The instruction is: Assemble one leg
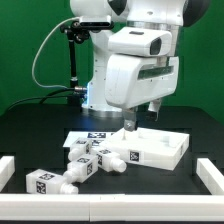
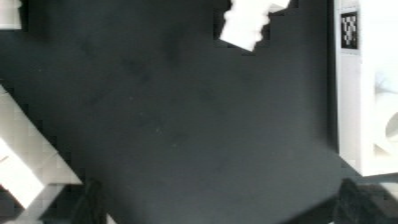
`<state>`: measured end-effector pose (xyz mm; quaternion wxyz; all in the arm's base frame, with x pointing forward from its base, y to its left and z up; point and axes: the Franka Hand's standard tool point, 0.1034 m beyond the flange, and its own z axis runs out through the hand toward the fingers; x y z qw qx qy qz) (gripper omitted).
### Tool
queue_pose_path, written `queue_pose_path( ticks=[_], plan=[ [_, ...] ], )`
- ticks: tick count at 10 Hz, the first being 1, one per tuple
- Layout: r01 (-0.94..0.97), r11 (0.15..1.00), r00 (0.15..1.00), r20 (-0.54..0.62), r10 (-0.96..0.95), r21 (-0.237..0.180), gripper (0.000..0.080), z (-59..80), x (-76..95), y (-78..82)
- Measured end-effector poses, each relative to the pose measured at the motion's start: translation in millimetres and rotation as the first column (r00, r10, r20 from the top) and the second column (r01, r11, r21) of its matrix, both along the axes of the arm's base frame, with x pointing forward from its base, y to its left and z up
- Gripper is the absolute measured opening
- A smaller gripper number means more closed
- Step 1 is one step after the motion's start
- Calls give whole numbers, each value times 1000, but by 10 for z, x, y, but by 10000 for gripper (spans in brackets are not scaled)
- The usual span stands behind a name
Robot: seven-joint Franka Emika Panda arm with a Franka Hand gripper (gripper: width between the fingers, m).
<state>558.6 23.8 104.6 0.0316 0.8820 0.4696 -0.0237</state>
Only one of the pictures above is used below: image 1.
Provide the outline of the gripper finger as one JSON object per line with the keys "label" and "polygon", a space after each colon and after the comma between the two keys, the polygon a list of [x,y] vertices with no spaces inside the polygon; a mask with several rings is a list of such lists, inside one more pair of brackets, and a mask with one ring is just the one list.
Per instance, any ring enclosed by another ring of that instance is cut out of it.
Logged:
{"label": "gripper finger", "polygon": [[158,120],[158,114],[159,110],[162,104],[162,99],[156,99],[149,103],[148,107],[148,118],[151,121],[157,121]]}
{"label": "gripper finger", "polygon": [[135,131],[137,129],[137,118],[135,108],[124,109],[123,118],[124,118],[124,129],[126,131]]}

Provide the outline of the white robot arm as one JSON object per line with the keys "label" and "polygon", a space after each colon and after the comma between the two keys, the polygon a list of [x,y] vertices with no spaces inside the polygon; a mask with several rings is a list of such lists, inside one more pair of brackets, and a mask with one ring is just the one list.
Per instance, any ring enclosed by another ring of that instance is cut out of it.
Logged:
{"label": "white robot arm", "polygon": [[179,31],[199,21],[211,0],[70,0],[76,39],[93,42],[94,73],[84,107],[122,113],[137,128],[137,108],[147,103],[158,118],[162,98],[175,92]]}

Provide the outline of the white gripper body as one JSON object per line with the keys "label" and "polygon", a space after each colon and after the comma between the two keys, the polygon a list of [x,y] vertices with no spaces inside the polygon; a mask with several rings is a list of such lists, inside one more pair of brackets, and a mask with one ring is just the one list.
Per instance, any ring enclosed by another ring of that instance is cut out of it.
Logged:
{"label": "white gripper body", "polygon": [[179,58],[171,57],[167,74],[152,76],[159,58],[113,54],[107,64],[105,99],[111,106],[129,109],[175,92]]}

